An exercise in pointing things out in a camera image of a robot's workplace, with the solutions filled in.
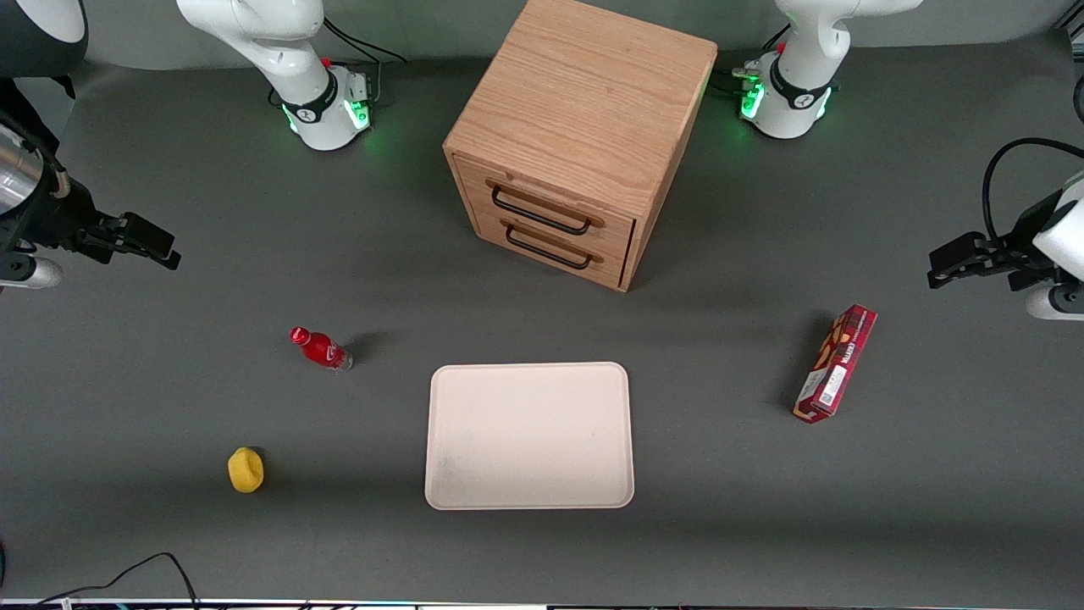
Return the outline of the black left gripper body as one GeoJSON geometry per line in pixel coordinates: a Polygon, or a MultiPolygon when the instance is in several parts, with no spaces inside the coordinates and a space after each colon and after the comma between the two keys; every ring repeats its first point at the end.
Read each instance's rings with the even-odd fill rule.
{"type": "Polygon", "coordinates": [[[1038,283],[1053,283],[1055,286],[1061,283],[1062,273],[1057,264],[1033,244],[1042,228],[1051,220],[1060,197],[1060,193],[1051,193],[1032,204],[1015,221],[1014,229],[1001,235],[993,225],[990,194],[983,194],[982,217],[995,248],[995,271],[1008,274],[1011,293],[1021,293],[1038,283]]]}

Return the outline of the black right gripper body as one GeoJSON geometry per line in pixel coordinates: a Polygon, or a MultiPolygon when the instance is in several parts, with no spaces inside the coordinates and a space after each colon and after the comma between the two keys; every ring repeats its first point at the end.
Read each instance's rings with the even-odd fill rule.
{"type": "Polygon", "coordinates": [[[49,166],[42,171],[40,184],[30,198],[30,212],[20,223],[20,254],[35,254],[39,247],[64,248],[86,258],[111,258],[105,246],[108,233],[103,221],[108,216],[98,211],[91,193],[80,182],[70,179],[66,197],[55,197],[57,178],[49,166]]]}

